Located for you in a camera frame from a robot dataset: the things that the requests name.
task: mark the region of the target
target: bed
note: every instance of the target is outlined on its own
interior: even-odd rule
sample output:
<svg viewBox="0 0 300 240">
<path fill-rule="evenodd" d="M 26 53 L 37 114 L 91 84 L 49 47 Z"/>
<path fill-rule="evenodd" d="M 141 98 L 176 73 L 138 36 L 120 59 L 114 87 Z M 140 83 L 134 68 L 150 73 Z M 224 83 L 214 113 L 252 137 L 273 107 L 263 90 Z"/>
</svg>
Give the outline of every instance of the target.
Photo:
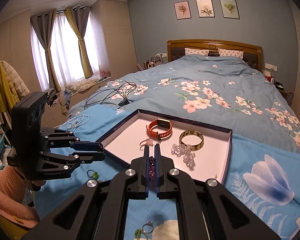
<svg viewBox="0 0 300 240">
<path fill-rule="evenodd" d="M 210 51 L 207 56 L 185 56 L 185 48 Z M 219 57 L 218 49 L 243 51 L 243 60 Z M 167 50 L 167 64 L 128 74 L 100 89 L 135 82 L 130 104 L 118 109 L 122 99 L 114 93 L 102 105 L 87 108 L 85 100 L 75 105 L 71 113 L 84 111 L 90 117 L 75 130 L 76 136 L 98 140 L 136 109 L 231 128 L 225 187 L 282 239 L 291 238 L 300 227 L 300 122 L 261 73 L 262 48 L 230 41 L 178 40 L 168 41 Z M 99 94 L 92 102 L 104 97 Z M 35 195 L 40 218 L 88 180 L 87 170 L 98 171 L 104 181 L 124 168 L 108 156 L 102 163 L 77 168 L 70 179 L 48 181 Z M 134 239 L 135 230 L 149 221 L 155 225 L 151 239 L 178 238 L 174 202 L 158 200 L 150 192 L 146 201 L 129 202 L 124 239 Z"/>
</svg>

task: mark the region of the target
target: framed picture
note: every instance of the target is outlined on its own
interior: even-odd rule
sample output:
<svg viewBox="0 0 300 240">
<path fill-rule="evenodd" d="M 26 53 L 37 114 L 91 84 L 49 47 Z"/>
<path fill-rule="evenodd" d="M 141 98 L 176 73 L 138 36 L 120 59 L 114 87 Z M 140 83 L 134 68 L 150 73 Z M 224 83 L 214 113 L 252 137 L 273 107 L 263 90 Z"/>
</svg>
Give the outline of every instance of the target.
<svg viewBox="0 0 300 240">
<path fill-rule="evenodd" d="M 199 17 L 214 17 L 212 0 L 197 0 Z"/>
<path fill-rule="evenodd" d="M 174 3 L 174 8 L 176 10 L 177 20 L 191 18 L 188 1 L 176 2 Z"/>
<path fill-rule="evenodd" d="M 220 0 L 224 18 L 239 18 L 239 11 L 236 0 Z"/>
</svg>

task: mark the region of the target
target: wooden headboard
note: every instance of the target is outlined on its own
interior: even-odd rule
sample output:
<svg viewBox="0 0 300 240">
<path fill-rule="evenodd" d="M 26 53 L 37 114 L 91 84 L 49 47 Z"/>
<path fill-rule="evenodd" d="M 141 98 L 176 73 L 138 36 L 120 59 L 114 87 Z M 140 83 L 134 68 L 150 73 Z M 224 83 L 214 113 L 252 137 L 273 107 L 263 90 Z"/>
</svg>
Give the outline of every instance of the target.
<svg viewBox="0 0 300 240">
<path fill-rule="evenodd" d="M 234 41 L 219 40 L 176 40 L 167 41 L 168 62 L 174 61 L 185 55 L 184 48 L 209 49 L 210 57 L 218 57 L 218 49 L 243 51 L 243 60 L 251 68 L 262 72 L 262 47 Z"/>
</svg>

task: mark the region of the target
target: blue-gray wall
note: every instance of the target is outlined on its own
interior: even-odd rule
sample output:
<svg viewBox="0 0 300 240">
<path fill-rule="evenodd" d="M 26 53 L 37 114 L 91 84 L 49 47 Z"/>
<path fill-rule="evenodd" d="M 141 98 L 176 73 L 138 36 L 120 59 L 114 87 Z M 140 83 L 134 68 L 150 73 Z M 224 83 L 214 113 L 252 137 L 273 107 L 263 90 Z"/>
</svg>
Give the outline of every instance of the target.
<svg viewBox="0 0 300 240">
<path fill-rule="evenodd" d="M 212 0 L 215 18 L 199 18 L 196 0 L 188 0 L 191 19 L 177 20 L 174 3 L 187 0 L 129 0 L 137 61 L 167 51 L 167 40 L 215 39 L 263 48 L 264 63 L 278 67 L 275 79 L 294 91 L 298 70 L 296 27 L 288 0 L 236 0 L 240 20 L 223 18 L 220 0 Z"/>
</svg>

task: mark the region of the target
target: window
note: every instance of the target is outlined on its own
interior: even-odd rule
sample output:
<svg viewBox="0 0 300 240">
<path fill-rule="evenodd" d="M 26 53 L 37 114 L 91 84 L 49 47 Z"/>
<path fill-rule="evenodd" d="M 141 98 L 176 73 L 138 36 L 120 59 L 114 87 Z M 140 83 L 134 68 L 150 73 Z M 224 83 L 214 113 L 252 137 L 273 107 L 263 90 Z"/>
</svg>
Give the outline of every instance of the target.
<svg viewBox="0 0 300 240">
<path fill-rule="evenodd" d="M 98 73 L 99 64 L 93 38 L 90 16 L 84 36 L 88 59 L 94 73 Z M 49 88 L 49 76 L 45 51 L 31 26 L 31 46 L 37 76 L 42 91 Z M 71 82 L 84 79 L 80 60 L 78 38 L 72 30 L 64 13 L 56 15 L 51 39 L 51 55 L 56 77 L 61 88 Z"/>
</svg>

